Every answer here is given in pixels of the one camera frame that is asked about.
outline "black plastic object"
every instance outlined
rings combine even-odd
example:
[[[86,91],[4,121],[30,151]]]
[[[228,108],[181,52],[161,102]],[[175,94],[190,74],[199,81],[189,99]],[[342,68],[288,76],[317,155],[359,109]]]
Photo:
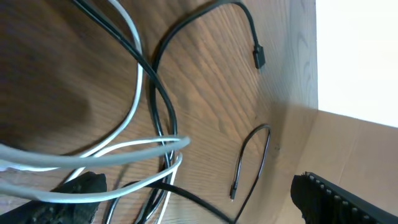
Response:
[[[311,172],[294,176],[290,194],[308,224],[398,223],[398,217]]]
[[[259,132],[260,130],[267,130],[267,140],[264,146],[264,152],[262,153],[262,159],[261,159],[261,163],[260,163],[260,167],[259,167],[259,171],[257,172],[257,176],[254,179],[253,185],[250,188],[250,191],[248,193],[248,196],[246,196],[246,199],[244,199],[244,202],[241,206],[241,209],[239,210],[238,214],[236,215],[235,218],[235,223],[238,221],[239,217],[242,215],[242,212],[246,206],[246,204],[249,201],[249,198],[251,196],[251,194],[253,193],[254,188],[256,187],[257,181],[260,179],[261,176],[261,172],[262,169],[264,168],[264,164],[266,163],[266,158],[267,158],[267,152],[268,152],[268,147],[269,147],[269,143],[271,141],[271,127],[268,124],[260,124],[259,126],[257,126],[256,128],[254,128],[249,134],[248,136],[246,136],[246,138],[243,141],[242,147],[241,147],[241,152],[239,153],[239,159],[238,159],[238,165],[236,166],[236,172],[235,172],[235,179],[234,182],[232,183],[231,186],[231,191],[229,192],[229,196],[231,197],[232,200],[235,199],[235,193],[236,193],[236,189],[238,188],[238,181],[239,181],[239,175],[241,173],[241,167],[242,167],[242,159],[243,159],[243,152],[244,149],[246,148],[247,144],[249,143],[250,139],[253,138],[253,136]]]
[[[256,69],[260,69],[263,65],[266,64],[266,56],[264,55],[264,48],[260,45],[255,47],[253,50],[254,64],[256,65]]]
[[[87,172],[53,192],[84,194],[106,191],[104,174]],[[90,224],[100,203],[48,203],[30,201],[0,215],[1,224]]]

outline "wooden desk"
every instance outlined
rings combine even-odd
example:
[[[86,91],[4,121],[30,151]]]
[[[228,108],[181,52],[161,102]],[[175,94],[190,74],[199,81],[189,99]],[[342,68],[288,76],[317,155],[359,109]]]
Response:
[[[178,17],[204,1],[121,1],[137,24],[150,56]],[[317,108],[315,2],[245,1],[266,53],[258,71],[244,13],[224,5],[188,25],[171,41],[159,68],[178,118],[180,134],[192,138],[184,149],[176,185],[235,216],[256,175],[265,141],[258,134],[246,149],[236,200],[229,188],[243,139],[255,126],[273,127],[262,179],[241,223],[272,223],[290,189]],[[68,1],[8,0],[2,3],[1,139],[31,151],[75,152],[108,133],[126,114],[135,88],[136,61],[105,31]],[[105,0],[96,1],[127,35],[128,29]],[[163,103],[160,116],[167,123]],[[114,142],[155,135],[143,95],[139,109]],[[114,153],[136,150],[121,149]],[[121,170],[121,184],[158,171],[159,160],[127,167],[93,169],[107,176],[108,190]],[[9,181],[50,190],[69,170],[0,173]],[[149,190],[121,199],[113,223],[131,223]],[[1,196],[4,213],[26,200]],[[101,223],[106,203],[95,223]],[[194,203],[172,195],[164,223],[219,223]]]

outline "cable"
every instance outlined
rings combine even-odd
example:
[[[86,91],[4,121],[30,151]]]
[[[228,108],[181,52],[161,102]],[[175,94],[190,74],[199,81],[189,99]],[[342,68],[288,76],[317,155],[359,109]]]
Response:
[[[130,182],[128,184],[126,184],[125,186],[131,185],[131,184],[135,184],[136,182]],[[202,206],[203,208],[207,209],[209,212],[215,214],[218,218],[224,220],[226,223],[235,223],[233,219],[231,219],[230,217],[228,217],[227,215],[225,215],[223,212],[221,212],[220,210],[218,210],[216,207],[212,206],[211,204],[209,204],[208,202],[206,202],[205,200],[201,199],[200,197],[197,197],[196,195],[190,193],[189,191],[186,191],[184,189],[181,189],[180,187],[176,187],[174,185],[171,184],[165,184],[162,182],[153,182],[145,187],[150,187],[150,188],[155,188],[155,189],[162,189],[162,190],[166,190],[169,192],[173,192],[179,196],[183,196],[195,203],[197,203],[198,205]],[[109,224],[111,221],[111,217],[112,214],[110,214],[110,211],[114,211],[114,209],[116,208],[116,205],[118,204],[120,198],[116,198],[113,199],[111,202],[111,208],[110,210],[108,210],[107,213],[107,217],[106,217],[106,221],[104,223]]]
[[[174,136],[166,138],[163,137],[147,138],[147,139],[121,142],[113,146],[106,147],[101,151],[100,154],[107,153],[109,151],[112,151],[113,149],[118,149],[120,147],[132,146],[137,144],[137,142],[141,141],[143,143],[161,142],[161,141],[175,141],[175,142],[171,144],[166,144],[164,146],[156,146],[136,152],[127,152],[124,154],[116,154],[112,156],[86,157],[86,158],[80,158],[77,156],[54,156],[54,155],[39,154],[35,152],[25,152],[1,144],[0,157],[6,161],[15,162],[18,164],[25,164],[29,166],[36,166],[36,167],[57,166],[60,168],[72,168],[72,169],[84,166],[104,167],[104,166],[123,165],[130,162],[161,156],[166,152],[182,149],[183,147],[187,146],[190,143],[190,139],[188,137]]]
[[[249,9],[241,2],[239,1],[234,1],[234,0],[222,0],[222,1],[215,1],[215,2],[210,2],[208,4],[204,4],[200,6],[198,9],[195,11],[189,13],[186,16],[183,16],[182,18],[178,19],[172,26],[167,30],[165,35],[161,38],[159,43],[157,44],[157,47],[155,49],[155,53],[153,56],[153,61],[152,61],[152,68],[154,69],[155,72],[157,72],[160,64],[160,60],[163,56],[163,53],[165,52],[169,42],[171,39],[174,37],[175,34],[177,34],[178,31],[183,29],[186,25],[194,21],[195,19],[198,19],[199,17],[205,15],[207,12],[210,12],[211,10],[215,9],[216,7],[222,5],[222,4],[235,4],[239,6],[245,13],[246,17],[248,18],[250,29],[251,29],[251,34],[253,37],[253,42],[254,42],[254,51],[253,51],[253,56],[254,56],[254,62],[256,68],[261,68],[265,64],[265,56],[264,56],[264,50],[263,48],[259,45],[257,34],[256,34],[256,28],[254,27],[254,21],[253,18],[249,12]],[[157,109],[156,105],[156,91],[155,91],[155,85],[154,82],[149,80],[149,106],[150,106],[150,111],[151,111],[151,116],[152,120],[155,126],[155,129],[158,132],[159,136],[163,135],[163,130],[162,130],[162,125],[160,123],[160,118],[159,118],[159,112]],[[177,124],[173,123],[172,120],[170,120],[172,123],[171,126],[171,133],[169,134],[177,134]],[[151,214],[153,214],[154,210],[159,206],[160,201],[164,197],[164,192],[161,192],[160,195],[158,196],[158,200],[154,202],[153,200],[153,195],[157,194],[157,190],[154,190],[151,195],[151,199],[149,200],[147,205],[145,207],[151,206],[152,204],[152,210],[150,213],[145,213],[144,216],[146,216],[146,220],[150,217]]]
[[[157,78],[157,74],[152,69],[152,67],[148,64],[148,62],[144,59],[144,57],[131,45],[131,43],[120,33],[120,31],[113,26],[110,21],[107,20],[100,12],[92,8],[87,2],[84,0],[73,0],[73,3],[80,8],[88,17],[94,20],[98,25],[100,25],[104,30],[106,30],[112,37],[119,41],[119,43],[140,63],[148,74],[149,78],[154,82],[156,88],[159,90],[160,95],[165,101],[167,111],[169,112],[169,120],[175,121],[172,126],[177,129],[177,119],[175,116],[175,111],[173,105],[171,104],[171,100],[167,95],[163,84]]]
[[[122,5],[120,5],[119,1],[117,0],[108,0],[109,3],[111,3],[115,9],[120,13],[120,15],[122,15],[123,19],[126,21],[127,25],[130,28],[132,37],[134,39],[134,44],[136,46],[136,49],[142,54],[142,46],[141,46],[141,40],[139,38],[139,34],[137,31],[137,27],[134,24],[134,22],[132,21],[132,19],[130,18],[129,14],[127,13],[127,11],[123,8]],[[139,99],[141,97],[141,91],[142,91],[142,80],[144,78],[144,73],[143,73],[143,69],[142,66],[138,63],[137,64],[137,85],[136,85],[136,92],[134,94],[134,100],[132,103],[132,107],[130,110],[130,113],[127,115],[126,119],[123,121],[123,123],[125,123],[128,120],[128,123],[130,122],[130,120],[132,119],[132,117],[134,116],[134,113],[137,111],[137,107],[138,107],[138,103],[139,103]],[[74,170],[68,177],[68,179],[65,182],[68,182],[70,180],[73,180],[74,178],[76,178],[77,176],[79,176],[79,174],[81,174],[81,172],[83,172],[83,170],[85,169],[85,167],[79,168],[77,170]]]
[[[132,36],[134,38],[134,44],[136,46],[136,49],[139,51],[139,53],[142,53],[142,47],[141,47],[141,40],[139,38],[139,34],[137,31],[137,28],[134,24],[134,22],[131,20],[129,17],[128,13],[126,10],[120,5],[120,3],[117,0],[108,0],[118,11],[119,13],[123,16],[124,20],[128,24],[130,31],[132,33]],[[117,135],[119,135],[130,123],[132,120],[132,117],[134,116],[135,112],[137,111],[138,104],[139,104],[139,99],[141,97],[141,91],[142,91],[142,81],[143,81],[144,73],[142,66],[138,63],[137,64],[137,83],[136,83],[136,90],[134,93],[134,99],[132,102],[132,106],[127,113],[126,117],[124,120],[121,122],[121,124],[105,139],[103,139],[99,144],[97,144],[95,147],[83,152],[80,154],[80,157],[88,157],[95,152],[99,151],[103,147],[105,147],[109,142],[111,142]],[[31,167],[31,166],[24,166],[22,164],[13,164],[10,163],[9,161],[4,162],[6,166],[2,167],[11,167],[14,169],[19,169],[19,170],[29,170],[29,171],[34,171],[34,172],[43,172],[43,171],[49,171],[49,170],[54,170],[57,169],[56,167]],[[83,170],[84,168],[75,170],[71,176],[68,178],[67,181],[74,179],[77,177]]]
[[[246,137],[246,139],[243,141],[241,152],[239,154],[239,160],[238,160],[238,165],[237,165],[237,168],[236,168],[235,180],[234,180],[234,182],[233,182],[233,184],[231,186],[231,191],[229,193],[229,195],[231,196],[232,200],[235,198],[236,189],[238,188],[238,180],[239,180],[239,174],[241,172],[243,151],[246,148],[246,145],[248,144],[249,140],[254,136],[254,134],[256,134],[258,131],[260,131],[262,129],[268,130],[268,134],[267,134],[266,145],[264,146],[264,153],[262,155],[262,160],[261,160],[261,165],[260,165],[260,168],[259,168],[259,172],[257,173],[256,179],[254,179],[253,185],[252,185],[252,187],[251,187],[251,189],[250,189],[250,191],[248,193],[248,196],[244,200],[241,209],[239,210],[238,214],[236,215],[235,223],[237,222],[237,220],[241,216],[241,214],[243,212],[243,209],[245,208],[247,202],[249,201],[249,198],[250,198],[251,194],[253,193],[253,190],[254,190],[254,188],[255,188],[255,186],[257,184],[257,181],[260,178],[260,175],[261,175],[261,172],[262,172],[262,168],[264,167],[264,163],[266,162],[268,146],[269,146],[269,142],[271,140],[271,127],[268,124],[261,124],[258,127],[254,128],[249,133],[249,135]]]
[[[162,97],[163,97],[163,99],[164,99],[164,101],[165,101],[165,104],[166,104],[166,106],[167,106],[167,109],[168,109],[168,111],[169,111],[169,116],[170,116],[170,118],[175,119],[175,111],[174,111],[173,106],[172,106],[172,104],[171,104],[171,102],[170,102],[170,98],[168,97],[168,95],[167,95],[167,93],[166,93],[164,87],[162,86],[161,82],[157,79],[155,72],[151,69],[151,67],[149,66],[149,64],[144,60],[144,58],[142,57],[142,55],[141,55],[134,47],[132,47],[132,45],[121,35],[121,33],[120,33],[118,30],[116,30],[116,28],[114,28],[113,26],[111,26],[110,23],[109,23],[104,17],[99,17],[99,16],[98,16],[98,15],[99,15],[99,12],[97,12],[96,10],[94,10],[92,7],[87,7],[87,3],[85,3],[84,1],[76,0],[76,1],[74,1],[74,3],[75,3],[77,6],[79,6],[83,11],[85,11],[92,19],[96,20],[96,18],[99,18],[99,20],[97,20],[97,23],[99,23],[101,26],[103,26],[114,38],[116,38],[117,40],[119,40],[120,43],[122,43],[122,46],[125,47],[125,48],[129,51],[129,53],[132,54],[133,57],[136,58],[136,60],[137,60],[141,65],[143,65],[144,70],[145,70],[145,71],[147,72],[147,74],[151,77],[151,79],[154,80],[154,82],[155,82],[157,88],[159,89],[160,94],[162,95]],[[95,148],[91,149],[90,151],[85,152],[83,155],[85,156],[85,155],[94,153],[94,152],[97,151],[99,148],[101,148],[103,144],[105,144],[105,141],[103,141],[102,143],[100,143],[100,144],[97,145]],[[17,158],[16,156],[12,156],[13,153],[14,153],[14,154],[18,154],[18,155],[20,155],[20,156],[31,156],[31,155],[35,155],[36,158],[39,158],[40,156],[42,156],[42,157],[47,157],[47,158],[51,158],[51,159],[56,158],[56,156],[46,156],[46,155],[41,155],[41,154],[23,154],[23,153],[28,153],[28,152],[21,152],[21,151],[18,150],[18,149],[13,149],[13,148],[11,148],[11,147],[7,147],[7,146],[4,146],[4,145],[2,145],[2,147],[0,147],[0,155],[2,155],[1,158],[2,158],[2,159],[5,159],[7,162],[16,162],[16,163],[18,163],[19,160],[22,160],[22,161],[24,160],[24,159],[19,159],[19,158]],[[58,159],[60,159],[60,158],[69,159],[69,162],[72,161],[71,159],[77,159],[77,160],[75,161],[75,165],[78,164],[78,163],[82,163],[82,162],[84,161],[84,160],[82,160],[82,159],[80,159],[80,158],[76,158],[76,157],[75,157],[75,158],[72,158],[72,157],[69,157],[69,158],[67,158],[67,157],[59,157]],[[88,159],[87,161],[90,161],[90,160],[91,160],[92,162],[94,162],[94,161],[92,160],[92,158],[86,158],[86,159]],[[54,164],[53,161],[47,161],[47,163],[44,163],[42,159],[40,159],[40,161],[41,161],[42,163],[41,163],[40,165],[37,165],[37,166],[43,167],[43,168],[46,167],[46,166],[48,166],[47,164]]]
[[[152,188],[157,188],[157,189],[163,189],[163,190],[168,190],[169,192],[176,193],[176,194],[181,195],[181,196],[183,196],[183,197],[185,197],[185,198],[187,198],[187,199],[189,199],[189,200],[193,200],[194,202],[196,202],[196,203],[198,203],[199,205],[205,207],[205,208],[208,209],[210,212],[212,212],[212,213],[214,213],[215,215],[219,216],[221,219],[223,219],[224,221],[226,221],[226,222],[228,222],[228,223],[237,223],[239,217],[241,216],[241,214],[242,214],[242,212],[243,212],[243,210],[244,210],[244,208],[245,208],[245,206],[246,206],[246,204],[247,204],[247,202],[248,202],[249,199],[250,199],[251,194],[253,193],[254,188],[256,187],[257,181],[259,180],[259,178],[260,178],[260,176],[261,176],[261,172],[262,172],[262,170],[263,170],[263,168],[264,168],[264,164],[265,164],[265,161],[266,161],[266,158],[267,158],[267,152],[268,152],[268,148],[269,148],[269,143],[270,143],[270,140],[271,140],[271,127],[270,127],[268,124],[261,124],[261,125],[259,125],[258,127],[254,128],[254,129],[248,134],[248,136],[245,138],[245,140],[243,141],[242,147],[241,147],[241,152],[240,152],[240,154],[239,154],[238,166],[237,166],[237,169],[236,169],[236,176],[235,176],[234,183],[232,184],[232,186],[233,186],[233,188],[234,188],[234,191],[236,191],[236,188],[238,187],[238,180],[239,180],[239,175],[240,175],[240,171],[241,171],[241,164],[242,164],[243,152],[244,152],[244,150],[245,150],[245,148],[246,148],[248,142],[250,141],[250,139],[251,139],[258,131],[260,131],[260,130],[262,130],[262,129],[268,130],[268,133],[267,133],[266,143],[265,143],[265,146],[264,146],[264,153],[263,153],[263,155],[262,155],[261,165],[260,165],[259,171],[258,171],[258,173],[257,173],[257,176],[256,176],[256,178],[254,179],[254,183],[253,183],[253,185],[252,185],[252,187],[251,187],[251,189],[250,189],[250,191],[249,191],[249,193],[248,193],[248,196],[247,196],[246,199],[244,200],[244,202],[243,202],[243,204],[242,204],[242,207],[239,209],[239,212],[238,212],[238,214],[236,215],[236,218],[235,218],[234,220],[228,218],[226,215],[222,214],[222,212],[218,211],[218,210],[217,210],[216,208],[214,208],[214,207],[206,207],[206,206],[203,206],[203,203],[207,203],[207,202],[205,202],[204,200],[200,199],[200,198],[197,197],[197,196],[194,196],[195,198],[193,198],[193,197],[192,197],[192,194],[190,194],[189,192],[187,192],[187,191],[184,190],[184,189],[180,189],[180,188],[178,188],[178,187],[176,187],[176,186],[173,186],[172,184],[169,185],[169,184],[165,184],[165,183],[161,183],[161,182],[157,181],[157,182],[154,182],[154,183],[152,183],[152,184],[150,184],[150,185],[148,185],[148,186],[146,186],[146,187],[152,187]],[[112,219],[112,216],[113,216],[114,209],[116,208],[116,205],[118,204],[119,200],[120,200],[120,198],[116,198],[116,199],[112,200],[111,205],[109,206],[109,210],[108,210],[108,212],[107,212],[107,214],[106,214],[106,218],[105,218],[104,224],[110,224],[110,223],[111,223],[111,219]],[[162,221],[163,214],[164,214],[164,211],[162,210],[162,213],[160,214],[160,217],[159,217],[158,222],[157,222],[158,224],[160,224],[160,222]]]
[[[175,170],[175,172],[172,172],[172,179],[170,181],[170,185],[174,184],[176,173],[177,173],[177,170]],[[164,213],[166,212],[167,205],[169,204],[169,200],[170,200],[170,192],[167,192],[166,199],[164,200],[164,205],[162,207],[162,211],[160,212],[159,218],[157,219],[157,224],[162,223],[162,219],[163,219]]]
[[[58,192],[46,192],[41,190],[34,190],[28,187],[21,187],[12,184],[0,184],[0,193],[7,194],[15,197],[25,198],[29,200],[40,200],[42,202],[51,203],[92,203],[102,202],[105,200],[111,200],[114,198],[122,197],[123,195],[129,194],[136,190],[139,190],[148,184],[151,184],[176,170],[182,162],[182,154],[178,155],[175,164],[170,166],[168,169],[159,172],[158,174],[148,177],[144,180],[135,182],[132,185],[123,187],[121,189],[112,190],[110,192],[103,193],[90,193],[90,194],[65,194]]]

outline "wood grain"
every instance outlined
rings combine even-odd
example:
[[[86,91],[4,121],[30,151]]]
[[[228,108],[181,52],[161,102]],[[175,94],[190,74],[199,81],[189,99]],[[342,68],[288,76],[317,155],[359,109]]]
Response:
[[[121,1],[138,26],[149,58],[167,28],[205,1]],[[105,1],[95,4],[125,33],[128,29]],[[314,1],[245,1],[254,18],[266,66],[252,59],[252,37],[244,13],[224,5],[186,26],[171,41],[159,76],[178,118],[178,131],[192,143],[184,149],[176,185],[235,216],[256,175],[265,141],[259,133],[248,145],[236,200],[228,197],[239,148],[260,123],[273,127],[262,179],[242,223],[272,223],[289,191],[317,108]],[[106,135],[132,101],[136,62],[105,31],[68,1],[9,0],[4,21],[2,74],[5,79],[1,139],[30,151],[73,153]],[[163,102],[160,117],[167,125]],[[126,130],[114,142],[153,136],[146,96]],[[122,153],[134,148],[121,149]],[[154,174],[159,160],[93,169],[113,189]],[[9,170],[1,181],[49,190],[69,170],[44,173]],[[131,223],[148,196],[143,189],[121,199],[113,223]],[[4,213],[25,200],[2,196]],[[95,223],[101,223],[102,203]],[[164,223],[219,223],[212,214],[173,195]]]
[[[369,203],[398,215],[398,129],[319,111],[296,174],[314,172]],[[277,223],[303,223],[286,195]]]

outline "white wire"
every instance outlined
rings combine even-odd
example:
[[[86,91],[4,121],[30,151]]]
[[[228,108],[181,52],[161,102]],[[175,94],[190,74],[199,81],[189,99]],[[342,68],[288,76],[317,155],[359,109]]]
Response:
[[[127,25],[130,28],[131,34],[132,34],[132,36],[134,38],[134,43],[136,45],[136,49],[138,49],[139,52],[142,54],[141,40],[139,38],[137,27],[134,24],[134,22],[132,21],[132,19],[130,18],[129,14],[123,8],[123,6],[119,3],[119,1],[117,1],[117,0],[108,0],[108,1],[109,1],[109,3],[111,3],[116,8],[116,10],[120,13],[120,15],[122,15],[123,19],[126,21]],[[142,77],[143,77],[142,66],[139,63],[137,64],[137,66],[138,66],[137,75],[139,76],[138,77],[139,80],[137,78],[136,94],[135,94],[134,102],[133,102],[133,106],[132,106],[134,108],[134,103],[137,102],[136,106],[135,106],[135,110],[137,110],[139,98],[140,98],[140,95],[141,95],[141,86],[142,86]],[[81,167],[81,168],[79,168],[77,170],[74,170],[69,175],[68,179],[65,182],[68,182],[68,181],[73,180],[74,178],[78,177],[81,174],[81,172],[83,172],[84,169],[85,169],[85,167]]]
[[[175,180],[175,175],[176,174],[177,174],[177,169],[175,171],[173,171],[173,173],[172,173],[172,178],[170,180],[170,185],[174,184],[174,180]],[[166,194],[166,198],[164,199],[164,204],[163,204],[163,207],[162,207],[162,211],[160,212],[159,218],[157,219],[157,224],[162,223],[163,216],[164,216],[164,214],[166,212],[167,204],[169,203],[169,200],[170,200],[170,194],[171,194],[171,192],[169,192],[169,191]]]
[[[158,174],[141,180],[135,184],[132,184],[121,189],[112,190],[110,192],[103,193],[90,193],[90,194],[65,194],[57,192],[46,192],[41,190],[34,190],[28,187],[21,187],[12,184],[0,184],[0,194],[11,195],[15,197],[25,198],[29,200],[40,200],[42,202],[52,203],[92,203],[92,202],[103,202],[105,200],[111,200],[123,195],[129,194],[136,190],[139,190],[148,184],[151,184],[161,178],[169,175],[175,169],[179,167],[182,162],[182,154],[178,155],[178,159],[175,164],[170,166],[168,169],[159,172]]]
[[[79,167],[104,167],[104,166],[116,166],[123,165],[130,162],[140,161],[144,159],[150,159],[153,157],[161,156],[167,152],[179,150],[189,145],[190,139],[188,137],[180,138],[178,136],[173,137],[157,137],[156,142],[161,141],[175,141],[173,143],[156,146],[136,152],[127,152],[124,154],[117,154],[112,156],[103,157],[86,157],[80,158],[77,156],[54,156],[39,154],[35,152],[25,152],[22,150],[14,149],[3,144],[0,145],[0,158],[6,161],[14,162],[17,164],[24,164],[34,167],[60,167],[68,169],[76,169]],[[141,139],[140,141],[153,142],[154,138]],[[136,144],[137,141],[127,141],[115,144],[107,147],[107,150],[112,151],[113,148],[117,149],[120,147],[131,146]]]
[[[108,0],[118,11],[119,13],[123,16],[124,20],[126,20],[126,23],[128,24],[130,31],[132,33],[133,39],[134,39],[134,44],[136,46],[136,49],[142,54],[142,46],[141,46],[141,40],[139,38],[139,34],[136,28],[136,25],[130,18],[129,14],[126,12],[126,10],[120,5],[120,3],[116,0]],[[132,102],[131,109],[129,110],[127,116],[125,117],[124,121],[120,124],[118,128],[116,128],[108,137],[106,137],[103,141],[101,141],[99,144],[97,144],[95,147],[83,152],[80,154],[80,157],[88,157],[103,147],[105,147],[109,142],[111,142],[117,135],[119,135],[130,123],[132,117],[137,111],[138,104],[139,104],[139,99],[141,97],[141,91],[142,91],[142,81],[144,79],[144,72],[142,66],[138,63],[137,64],[137,83],[136,83],[136,90],[134,94],[134,99]],[[34,172],[43,172],[43,171],[49,171],[49,170],[54,170],[57,169],[56,167],[31,167],[31,166],[24,166],[23,164],[15,164],[10,161],[4,161],[0,159],[0,170],[5,170],[7,167],[11,167],[14,169],[19,169],[19,170],[29,170],[29,171],[34,171]],[[83,169],[78,169],[74,171],[71,176],[77,177],[80,172]]]

